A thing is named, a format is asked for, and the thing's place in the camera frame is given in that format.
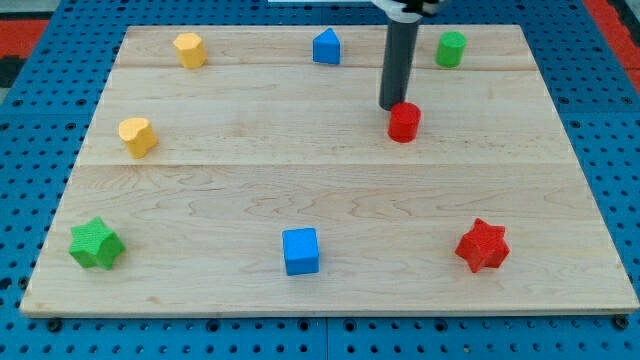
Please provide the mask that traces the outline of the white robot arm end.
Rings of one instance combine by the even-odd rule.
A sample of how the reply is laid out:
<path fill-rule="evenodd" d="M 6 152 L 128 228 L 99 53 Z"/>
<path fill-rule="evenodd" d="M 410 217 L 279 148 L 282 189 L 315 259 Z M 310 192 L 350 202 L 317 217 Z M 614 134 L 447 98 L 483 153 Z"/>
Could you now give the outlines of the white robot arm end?
<path fill-rule="evenodd" d="M 424 17 L 433 17 L 451 0 L 372 0 L 390 20 L 399 23 L 415 23 Z"/>

